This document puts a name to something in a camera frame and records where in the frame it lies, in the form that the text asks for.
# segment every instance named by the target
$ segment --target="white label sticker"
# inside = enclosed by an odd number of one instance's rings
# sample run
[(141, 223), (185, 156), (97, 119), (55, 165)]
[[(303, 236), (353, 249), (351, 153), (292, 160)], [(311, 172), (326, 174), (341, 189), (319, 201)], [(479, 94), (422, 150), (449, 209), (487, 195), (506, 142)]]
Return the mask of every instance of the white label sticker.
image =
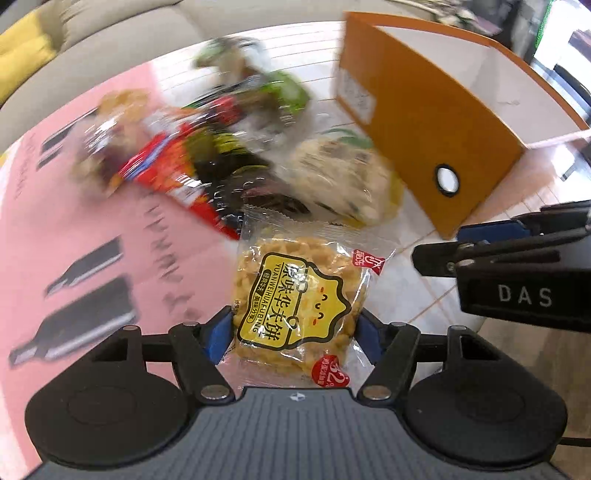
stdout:
[(339, 95), (364, 124), (374, 116), (375, 98), (355, 80), (347, 70), (339, 69), (337, 77)]
[(202, 187), (182, 186), (167, 192), (185, 207), (190, 207), (203, 193)]

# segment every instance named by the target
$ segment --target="black cable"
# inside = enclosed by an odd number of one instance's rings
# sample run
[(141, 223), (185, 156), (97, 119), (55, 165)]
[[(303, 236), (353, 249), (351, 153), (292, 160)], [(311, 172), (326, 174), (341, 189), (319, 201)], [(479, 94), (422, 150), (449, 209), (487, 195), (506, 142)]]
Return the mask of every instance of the black cable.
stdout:
[(577, 437), (562, 437), (558, 444), (568, 445), (570, 447), (591, 448), (591, 439)]

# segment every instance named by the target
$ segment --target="snack pile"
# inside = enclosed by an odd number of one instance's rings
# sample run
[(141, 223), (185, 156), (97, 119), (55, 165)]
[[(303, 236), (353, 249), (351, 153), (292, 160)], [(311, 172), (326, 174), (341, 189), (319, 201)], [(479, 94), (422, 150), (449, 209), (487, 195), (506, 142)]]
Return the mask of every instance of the snack pile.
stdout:
[(69, 134), (73, 177), (103, 197), (139, 183), (240, 239), (232, 356), (347, 386), (357, 316), (394, 253), (366, 227), (396, 215), (402, 182), (349, 129), (300, 138), (314, 102), (257, 40), (212, 40), (194, 66), (217, 67), (221, 84), (187, 107), (140, 90), (105, 96)]

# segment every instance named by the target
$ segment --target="round black pad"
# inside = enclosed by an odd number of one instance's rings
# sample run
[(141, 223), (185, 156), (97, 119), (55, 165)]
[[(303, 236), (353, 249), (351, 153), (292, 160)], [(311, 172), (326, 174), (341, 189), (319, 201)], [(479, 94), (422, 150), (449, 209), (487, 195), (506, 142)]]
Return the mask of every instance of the round black pad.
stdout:
[(516, 365), (467, 362), (408, 393), (412, 432), (439, 454), (480, 468), (547, 459), (566, 426), (564, 402)]
[(180, 390), (122, 362), (67, 370), (36, 393), (25, 411), (42, 457), (91, 468), (149, 456), (179, 434), (186, 418)]

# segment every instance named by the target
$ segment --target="snack package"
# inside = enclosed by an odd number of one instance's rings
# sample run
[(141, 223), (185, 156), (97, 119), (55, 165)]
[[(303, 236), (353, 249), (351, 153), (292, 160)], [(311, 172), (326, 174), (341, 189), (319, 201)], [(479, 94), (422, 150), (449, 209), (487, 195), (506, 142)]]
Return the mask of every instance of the snack package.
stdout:
[(207, 195), (219, 219), (241, 231), (245, 205), (275, 210), (290, 218), (306, 220), (310, 211), (291, 193), (289, 185), (265, 166), (248, 166), (210, 184)]
[(117, 175), (173, 197), (234, 239), (240, 235), (245, 204), (290, 216), (309, 214), (262, 158), (232, 134), (198, 119), (155, 135)]
[(395, 215), (404, 187), (371, 140), (332, 128), (303, 141), (286, 163), (286, 180), (299, 198), (353, 226), (376, 225)]
[[(294, 369), (286, 375), (281, 369), (239, 356), (236, 353), (236, 341), (232, 342), (217, 368), (236, 396), (240, 396), (244, 387), (322, 388), (303, 370)], [(356, 395), (374, 366), (353, 339), (347, 348), (345, 363), (340, 364), (339, 368), (349, 377), (347, 387)]]
[(267, 51), (256, 38), (219, 37), (207, 42), (193, 60), (197, 68), (217, 67), (225, 86), (271, 70)]
[(240, 136), (241, 142), (254, 153), (281, 145), (286, 130), (296, 123), (309, 104), (308, 91), (289, 73), (274, 70), (264, 47), (256, 39), (221, 37), (211, 40), (197, 55), (194, 64), (217, 67), (223, 85), (190, 106), (202, 106), (210, 101), (227, 102), (224, 109), (236, 114), (230, 116), (231, 123), (223, 122), (223, 126)]
[(117, 172), (154, 134), (194, 110), (150, 106), (147, 92), (122, 90), (101, 100), (96, 116), (82, 120), (68, 134), (66, 149), (74, 157), (73, 177), (86, 193), (109, 196), (121, 184)]
[(372, 279), (394, 243), (247, 209), (235, 281), (235, 352), (281, 375), (345, 387), (341, 369)]

